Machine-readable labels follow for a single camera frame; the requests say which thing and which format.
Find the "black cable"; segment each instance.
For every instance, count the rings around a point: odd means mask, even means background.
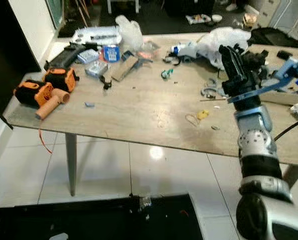
[[[298,126],[298,121],[294,124],[292,124],[290,127],[286,128],[285,130],[283,130],[281,133],[279,133],[274,140],[277,141],[279,138],[281,138],[285,133],[289,132],[291,129],[293,129],[294,127]]]

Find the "yellow object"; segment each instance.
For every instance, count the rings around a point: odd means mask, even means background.
[[[209,115],[209,111],[203,110],[203,111],[197,113],[197,119],[199,119],[199,120],[205,119],[206,117],[208,117],[208,115]]]

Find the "small box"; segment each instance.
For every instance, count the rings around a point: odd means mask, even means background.
[[[95,78],[99,78],[108,70],[108,64],[104,61],[97,60],[95,62],[90,63],[85,69],[85,73],[93,76]]]
[[[77,57],[83,64],[89,64],[99,59],[99,53],[93,49],[89,49],[79,53]]]

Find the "table leg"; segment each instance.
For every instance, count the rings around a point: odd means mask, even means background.
[[[65,147],[67,152],[67,165],[69,174],[70,194],[76,194],[77,181],[77,135],[72,133],[65,134]]]
[[[139,0],[135,0],[135,13],[139,13]]]
[[[111,0],[107,0],[107,5],[108,5],[108,13],[111,14]]]
[[[298,165],[289,165],[283,175],[283,180],[287,182],[291,189],[298,180]]]

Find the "wooden tabletop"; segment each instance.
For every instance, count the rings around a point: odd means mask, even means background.
[[[161,46],[157,60],[133,70],[121,82],[112,81],[108,91],[103,90],[99,80],[85,74],[82,64],[73,64],[80,82],[67,104],[58,106],[42,122],[35,118],[35,109],[19,104],[7,121],[25,128],[237,156],[239,130],[234,106],[225,100],[207,100],[200,94],[206,80],[217,77],[217,70],[207,60],[200,60],[174,67],[168,81],[161,78],[163,70],[173,67],[161,61],[170,46],[195,41],[200,36],[199,33],[145,36]],[[268,50],[269,64],[284,63],[275,56],[285,48],[254,45],[250,49]],[[298,49],[286,50],[298,58]],[[106,76],[117,67],[111,67]],[[94,103],[95,107],[87,108],[85,102]],[[288,106],[264,104],[272,118],[273,136],[296,121]],[[209,116],[197,127],[185,119],[187,114],[203,110],[208,110]],[[298,165],[298,127],[280,138],[277,145],[282,163]]]

